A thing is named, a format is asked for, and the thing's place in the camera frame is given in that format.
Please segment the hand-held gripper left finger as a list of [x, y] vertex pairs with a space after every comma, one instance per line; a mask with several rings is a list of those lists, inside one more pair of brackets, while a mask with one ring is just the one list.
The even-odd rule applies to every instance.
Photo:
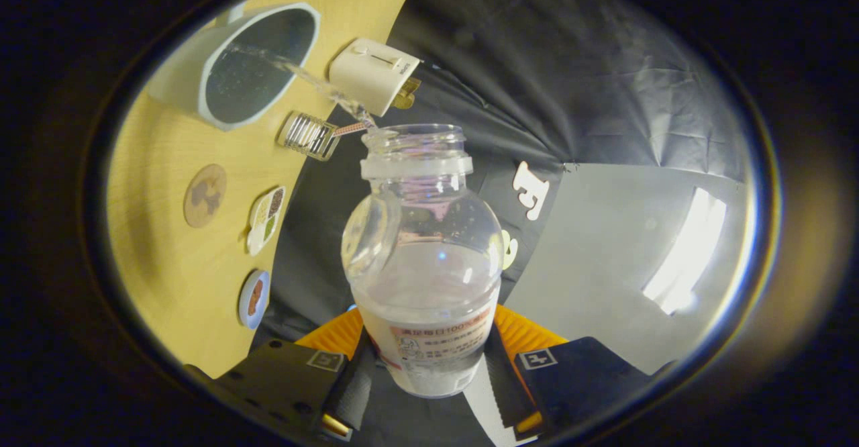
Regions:
[[295, 342], [273, 339], [218, 377], [212, 395], [283, 438], [349, 443], [362, 428], [376, 352], [351, 309]]

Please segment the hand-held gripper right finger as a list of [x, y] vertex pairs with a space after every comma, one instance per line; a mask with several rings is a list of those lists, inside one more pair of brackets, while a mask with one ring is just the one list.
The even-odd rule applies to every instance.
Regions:
[[485, 344], [502, 423], [516, 439], [582, 431], [621, 413], [672, 367], [647, 374], [594, 337], [562, 339], [502, 305]]

